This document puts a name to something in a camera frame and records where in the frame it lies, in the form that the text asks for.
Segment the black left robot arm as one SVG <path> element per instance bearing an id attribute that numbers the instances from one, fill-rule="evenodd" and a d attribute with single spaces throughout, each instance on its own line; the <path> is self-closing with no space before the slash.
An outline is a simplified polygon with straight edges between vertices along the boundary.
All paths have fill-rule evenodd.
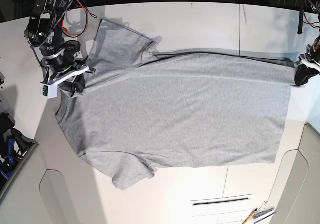
<path id="1" fill-rule="evenodd" d="M 303 32 L 303 25 L 319 30 L 320 22 L 311 22 L 307 18 L 307 12 L 312 11 L 314 14 L 320 14 L 320 0 L 297 0 L 299 7 L 298 35 Z M 302 86 L 308 83 L 309 79 L 320 74 L 320 38 L 316 37 L 312 44 L 306 46 L 305 53 L 298 57 L 298 61 L 294 64 L 296 67 L 295 84 Z"/>

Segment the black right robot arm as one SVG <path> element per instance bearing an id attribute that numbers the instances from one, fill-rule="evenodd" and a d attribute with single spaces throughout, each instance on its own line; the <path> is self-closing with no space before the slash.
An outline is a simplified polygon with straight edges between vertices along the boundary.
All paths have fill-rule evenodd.
<path id="1" fill-rule="evenodd" d="M 42 58 L 36 58 L 44 78 L 40 84 L 42 96 L 56 98 L 63 87 L 71 94 L 83 92 L 85 73 L 94 73 L 95 69 L 86 65 L 85 59 L 77 58 L 81 52 L 77 38 L 84 32 L 70 33 L 64 17 L 77 7 L 89 15 L 88 7 L 80 0 L 35 1 L 24 36 L 32 51 L 39 49 L 42 54 Z"/>

